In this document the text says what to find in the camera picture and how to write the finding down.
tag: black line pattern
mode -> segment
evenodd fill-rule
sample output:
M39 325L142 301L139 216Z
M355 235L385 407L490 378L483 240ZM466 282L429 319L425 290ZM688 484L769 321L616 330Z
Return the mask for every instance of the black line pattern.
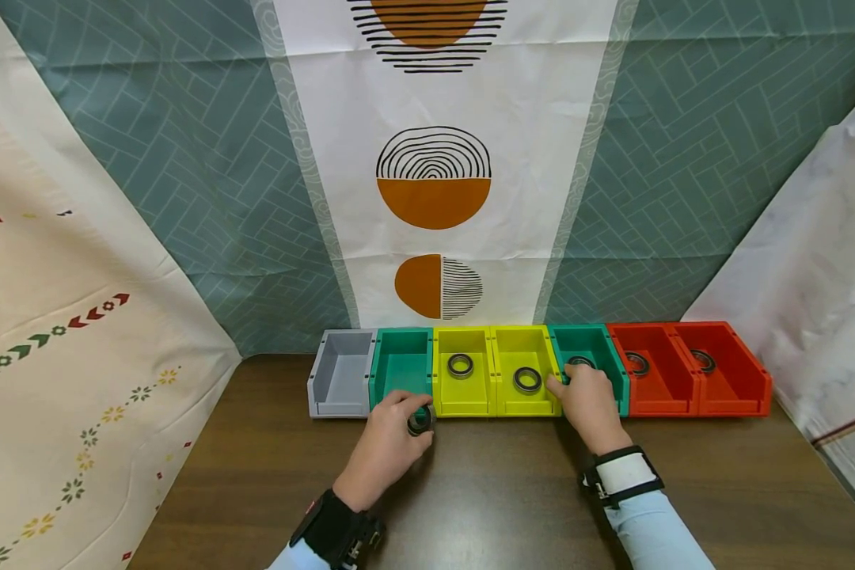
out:
M445 321L464 317L481 301L481 276L460 260L443 258L440 276L440 317Z
M380 151L376 177L427 180L490 178L488 148L456 127L407 128Z
M393 67L405 73L462 73L465 68L474 66L475 61L451 58L450 54L487 52L492 42L475 40L497 37L510 0L345 1L351 5L355 27L370 46L378 50L378 55L392 55L383 60ZM474 17L476 13L480 13L477 18ZM420 31L424 34L409 34ZM396 32L403 32L405 41L399 40Z

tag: chevron pattern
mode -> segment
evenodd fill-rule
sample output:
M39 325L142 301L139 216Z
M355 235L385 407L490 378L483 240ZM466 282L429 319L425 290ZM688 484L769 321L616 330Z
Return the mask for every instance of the chevron pattern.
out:
M640 0L548 323L675 320L855 105L855 1Z
M0 14L242 355L315 352L349 326L246 0Z

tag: wrist strap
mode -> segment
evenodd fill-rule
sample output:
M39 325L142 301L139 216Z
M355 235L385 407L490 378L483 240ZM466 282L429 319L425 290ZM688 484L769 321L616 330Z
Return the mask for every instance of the wrist strap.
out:
M327 488L307 510L288 545L294 546L303 538L332 570L354 570L362 551L375 547L385 532L383 523L366 511L352 511Z
M607 506L616 509L622 500L665 488L641 446L626 446L593 458L595 466L584 474L583 485Z

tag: yellow flower print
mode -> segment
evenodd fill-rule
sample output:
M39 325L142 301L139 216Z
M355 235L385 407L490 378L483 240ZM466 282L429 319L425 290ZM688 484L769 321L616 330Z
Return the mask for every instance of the yellow flower print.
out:
M76 462L79 463L80 470L92 469L92 467L95 466L92 456L89 455L87 451L83 451L81 454L76 455Z
M164 370L158 377L158 384L174 384L177 381L177 371L174 368Z
M101 420L104 421L105 424L110 424L112 421L120 421L124 418L124 409L120 406L116 408L111 406L108 409L105 409L104 414L101 416Z
M54 515L45 515L39 521L37 517L23 527L23 536L32 538L36 534L44 534L51 528L54 528Z

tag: plastic bin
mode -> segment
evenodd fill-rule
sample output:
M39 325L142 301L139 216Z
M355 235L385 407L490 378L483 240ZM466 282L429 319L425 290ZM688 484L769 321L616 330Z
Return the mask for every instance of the plastic bin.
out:
M311 418L367 418L367 382L376 334L376 329L323 332L307 379Z
M772 378L728 323L675 323L674 330L700 375L699 415L769 415ZM698 360L691 349L711 356L715 370L703 370L709 361Z
M379 329L369 379L370 407L393 390L432 394L434 329Z
M700 376L670 324L612 324L608 331L630 378L630 416L697 415ZM649 372L636 373L627 352L642 355Z
M605 325L548 325L554 355L564 384L570 383L564 367L573 356L589 359L598 370L606 373L614 389L614 403L621 416L630 412L630 378L618 350L614 348Z
M546 326L493 326L490 336L494 352L497 415L559 416L561 403L544 386L548 374L561 379ZM541 374L538 391L527 394L516 388L513 374L520 367L532 367Z
M457 354L472 359L468 378L457 378L448 370L447 363ZM438 418L497 415L494 356L487 326L434 329L433 366L434 408Z

